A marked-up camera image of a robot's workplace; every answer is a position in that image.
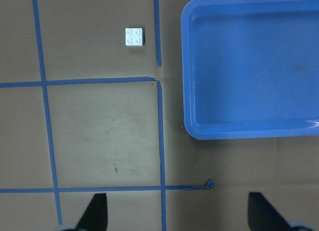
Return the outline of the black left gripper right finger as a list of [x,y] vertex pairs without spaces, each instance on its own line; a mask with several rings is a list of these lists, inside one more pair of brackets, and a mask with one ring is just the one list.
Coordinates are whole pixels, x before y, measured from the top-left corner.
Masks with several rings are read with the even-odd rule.
[[248,226],[251,231],[290,231],[288,222],[260,192],[248,196]]

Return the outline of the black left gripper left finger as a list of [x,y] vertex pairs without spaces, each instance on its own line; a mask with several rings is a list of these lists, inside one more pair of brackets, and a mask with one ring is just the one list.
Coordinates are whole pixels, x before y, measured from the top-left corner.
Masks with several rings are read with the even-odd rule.
[[76,225],[76,231],[106,231],[108,207],[106,193],[94,194],[85,212]]

